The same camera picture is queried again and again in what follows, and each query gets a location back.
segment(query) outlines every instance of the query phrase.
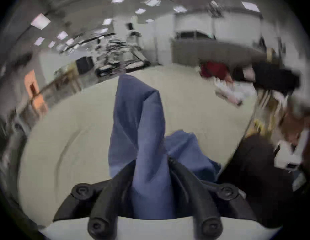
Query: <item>white wall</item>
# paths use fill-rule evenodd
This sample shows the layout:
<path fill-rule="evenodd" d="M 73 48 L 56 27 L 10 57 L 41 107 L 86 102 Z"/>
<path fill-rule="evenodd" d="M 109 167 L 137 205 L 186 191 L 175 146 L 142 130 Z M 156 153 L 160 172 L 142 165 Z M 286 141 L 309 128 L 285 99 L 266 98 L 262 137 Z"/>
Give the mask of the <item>white wall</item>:
<path fill-rule="evenodd" d="M 141 33 L 140 45 L 145 57 L 151 62 L 162 65 L 172 63 L 171 38 L 175 35 L 174 14 L 165 14 L 154 22 L 138 24 L 137 16 L 131 18 L 134 29 Z"/>
<path fill-rule="evenodd" d="M 175 36 L 175 16 L 166 14 L 154 22 L 157 43 L 158 62 L 162 65 L 172 63 L 171 39 Z"/>
<path fill-rule="evenodd" d="M 116 36 L 123 41 L 126 41 L 126 35 L 128 33 L 126 24 L 131 22 L 131 18 L 132 16 L 125 15 L 118 15 L 113 18 L 114 32 Z"/>
<path fill-rule="evenodd" d="M 205 34 L 212 34 L 212 21 L 207 13 L 195 13 L 186 15 L 176 15 L 175 31 L 199 30 Z"/>
<path fill-rule="evenodd" d="M 45 78 L 45 84 L 47 85 L 54 80 L 54 72 L 56 70 L 85 56 L 90 56 L 90 54 L 75 51 L 69 55 L 59 55 L 58 52 L 54 52 L 53 50 L 41 51 L 39 53 L 39 62 Z"/>
<path fill-rule="evenodd" d="M 225 13 L 214 20 L 217 40 L 252 46 L 260 38 L 260 19 L 247 14 Z"/>
<path fill-rule="evenodd" d="M 155 24 L 154 22 L 146 24 L 138 24 L 138 17 L 133 16 L 131 21 L 133 23 L 134 30 L 141 33 L 140 46 L 143 48 L 144 56 L 151 62 L 156 61 L 155 51 Z"/>

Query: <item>clutter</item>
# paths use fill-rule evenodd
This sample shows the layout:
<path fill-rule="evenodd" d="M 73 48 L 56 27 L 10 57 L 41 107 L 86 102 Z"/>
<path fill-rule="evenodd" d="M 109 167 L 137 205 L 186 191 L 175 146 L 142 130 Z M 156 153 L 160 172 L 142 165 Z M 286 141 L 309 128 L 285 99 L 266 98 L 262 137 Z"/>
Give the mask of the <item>clutter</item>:
<path fill-rule="evenodd" d="M 236 106 L 241 106 L 245 98 L 256 93 L 253 85 L 249 83 L 234 82 L 231 84 L 214 78 L 214 84 L 217 87 L 215 94 Z"/>
<path fill-rule="evenodd" d="M 303 152 L 308 142 L 310 129 L 304 129 L 301 132 L 298 145 L 292 146 L 291 143 L 286 141 L 279 141 L 274 154 L 274 165 L 277 168 L 285 170 L 297 170 L 303 162 Z"/>
<path fill-rule="evenodd" d="M 277 65 L 258 62 L 252 64 L 252 69 L 255 74 L 254 81 L 245 78 L 242 67 L 235 68 L 232 77 L 235 81 L 253 82 L 256 89 L 276 90 L 284 96 L 300 86 L 299 75 L 288 69 L 279 69 Z"/>

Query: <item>red object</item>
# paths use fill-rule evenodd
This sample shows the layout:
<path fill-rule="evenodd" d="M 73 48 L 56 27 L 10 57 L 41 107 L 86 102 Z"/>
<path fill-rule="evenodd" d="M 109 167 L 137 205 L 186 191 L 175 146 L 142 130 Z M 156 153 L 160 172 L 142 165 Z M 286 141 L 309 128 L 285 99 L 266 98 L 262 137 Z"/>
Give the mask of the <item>red object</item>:
<path fill-rule="evenodd" d="M 221 80 L 224 80 L 228 74 L 228 68 L 223 63 L 216 62 L 204 62 L 201 64 L 200 75 L 205 78 L 218 77 Z"/>

